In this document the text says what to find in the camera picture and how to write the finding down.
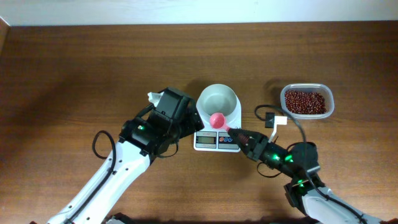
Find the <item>pink measuring scoop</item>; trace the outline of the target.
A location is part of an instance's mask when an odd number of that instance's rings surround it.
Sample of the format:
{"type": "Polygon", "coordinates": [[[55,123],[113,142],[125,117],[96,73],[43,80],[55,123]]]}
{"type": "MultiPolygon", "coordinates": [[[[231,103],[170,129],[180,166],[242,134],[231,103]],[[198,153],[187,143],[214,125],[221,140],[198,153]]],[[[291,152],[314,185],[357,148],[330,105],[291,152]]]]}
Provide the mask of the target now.
{"type": "Polygon", "coordinates": [[[226,117],[223,113],[213,113],[210,116],[210,126],[213,129],[222,129],[226,132],[229,131],[230,127],[227,124],[226,117]]]}

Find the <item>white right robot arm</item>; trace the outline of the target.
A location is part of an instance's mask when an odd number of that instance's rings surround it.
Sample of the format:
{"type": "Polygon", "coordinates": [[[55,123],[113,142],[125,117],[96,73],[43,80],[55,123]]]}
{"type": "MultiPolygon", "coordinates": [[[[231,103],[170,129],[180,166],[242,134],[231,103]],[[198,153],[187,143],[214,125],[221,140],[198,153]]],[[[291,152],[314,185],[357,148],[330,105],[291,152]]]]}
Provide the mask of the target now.
{"type": "Polygon", "coordinates": [[[289,150],[259,132],[230,128],[228,134],[249,159],[291,178],[284,185],[285,196],[292,207],[311,219],[319,223],[397,223],[397,218],[381,220],[337,197],[318,175],[317,146],[299,130],[303,141],[293,143],[289,150]]]}

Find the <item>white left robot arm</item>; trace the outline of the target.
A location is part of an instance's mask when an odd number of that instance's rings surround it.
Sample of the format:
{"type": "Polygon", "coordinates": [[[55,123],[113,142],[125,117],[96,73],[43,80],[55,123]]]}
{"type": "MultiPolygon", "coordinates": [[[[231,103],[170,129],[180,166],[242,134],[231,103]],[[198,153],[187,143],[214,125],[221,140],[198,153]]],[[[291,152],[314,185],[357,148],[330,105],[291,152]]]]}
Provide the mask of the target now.
{"type": "Polygon", "coordinates": [[[126,121],[111,152],[75,198],[49,223],[102,223],[127,188],[171,144],[203,129],[194,103],[149,104],[126,121]]]}

